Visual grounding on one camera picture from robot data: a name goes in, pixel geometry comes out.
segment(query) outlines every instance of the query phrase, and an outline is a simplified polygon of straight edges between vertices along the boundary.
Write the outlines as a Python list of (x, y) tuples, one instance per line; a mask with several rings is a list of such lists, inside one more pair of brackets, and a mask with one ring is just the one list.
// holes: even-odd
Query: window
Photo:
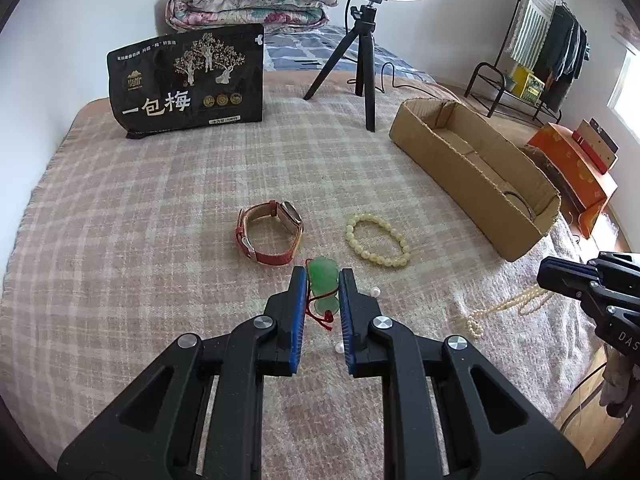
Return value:
[(609, 108), (640, 139), (640, 56), (626, 53)]

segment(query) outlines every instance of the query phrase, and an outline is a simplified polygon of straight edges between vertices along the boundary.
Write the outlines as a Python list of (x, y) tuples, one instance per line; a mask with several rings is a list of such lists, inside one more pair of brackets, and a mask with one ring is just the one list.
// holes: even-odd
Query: black tripod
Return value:
[(353, 28), (342, 38), (342, 41), (335, 48), (334, 53), (326, 62), (325, 66), (316, 77), (311, 88), (305, 95), (305, 101), (311, 99), (316, 90), (320, 88), (322, 82), (334, 69), (338, 61), (342, 59), (344, 53), (351, 46), (351, 43), (358, 38), (358, 66), (356, 69), (355, 94), (362, 97), (364, 89), (364, 106), (366, 111), (367, 130), (376, 131), (376, 81), (373, 61), (373, 31), (376, 30), (376, 8), (371, 4), (360, 6), (360, 10), (351, 7), (351, 15), (356, 20)]

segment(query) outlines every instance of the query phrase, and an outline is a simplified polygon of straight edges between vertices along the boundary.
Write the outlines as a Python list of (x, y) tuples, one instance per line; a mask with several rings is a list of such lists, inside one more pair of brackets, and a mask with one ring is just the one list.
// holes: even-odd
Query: open cardboard box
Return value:
[(560, 195), (518, 148), (454, 101), (409, 99), (389, 136), (455, 200), (514, 262), (545, 237)]

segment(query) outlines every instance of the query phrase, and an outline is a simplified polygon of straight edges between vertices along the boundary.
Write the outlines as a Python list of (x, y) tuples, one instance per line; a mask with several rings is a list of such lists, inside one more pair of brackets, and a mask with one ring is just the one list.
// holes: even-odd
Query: tree illustration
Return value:
[(186, 74), (188, 83), (193, 86), (195, 72), (203, 67), (203, 61), (203, 58), (194, 53), (193, 50), (187, 50), (182, 54), (182, 57), (175, 59), (175, 71)]
[(223, 47), (224, 44), (216, 40), (210, 32), (206, 32), (199, 40), (193, 42), (193, 51), (204, 58), (204, 72), (213, 70), (213, 55)]
[(223, 43), (216, 47), (217, 49), (213, 52), (213, 63), (223, 70), (222, 74), (216, 78), (216, 83), (226, 85), (229, 84), (229, 76), (233, 69), (244, 63), (244, 55), (236, 52), (232, 46), (224, 46)]

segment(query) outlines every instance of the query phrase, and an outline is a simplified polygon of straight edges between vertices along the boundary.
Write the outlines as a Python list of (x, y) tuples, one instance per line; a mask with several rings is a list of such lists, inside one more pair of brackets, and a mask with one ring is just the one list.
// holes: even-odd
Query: bed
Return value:
[[(0, 395), (52, 466), (176, 337), (229, 332), (286, 288), (291, 266), (259, 266), (240, 255), (234, 228), (241, 208), (292, 201), (305, 222), (295, 264), (323, 255), (353, 268), (361, 290), (383, 291), (384, 313), (436, 339), (470, 337), (464, 317), (532, 285), (543, 257), (578, 260), (560, 218), (527, 256), (505, 262), (391, 143), (399, 104), (419, 91), (387, 81), (377, 96), (376, 133), (364, 128), (364, 102), (345, 72), (302, 100), (316, 70), (296, 60), (328, 57), (332, 34), (338, 31), (266, 39), (266, 67), (275, 72), (264, 75), (261, 123), (127, 140), (107, 99), (76, 117), (33, 191), (1, 300)], [(377, 69), (388, 54), (376, 51)], [(302, 70), (280, 71), (292, 66)], [(429, 81), (405, 68), (414, 84)], [(365, 210), (407, 232), (414, 247), (407, 268), (365, 263), (345, 244), (346, 219)], [(289, 243), (267, 222), (254, 229), (262, 251)], [(368, 234), (374, 248), (388, 251), (384, 238)], [(483, 324), (484, 337), (473, 343), (549, 418), (598, 347), (577, 302), (557, 295), (530, 316), (507, 311)], [(339, 339), (339, 330), (308, 322), (298, 374), (267, 378), (263, 478), (381, 477), (382, 460), (372, 460), (382, 456), (380, 387), (348, 376), (334, 351)]]

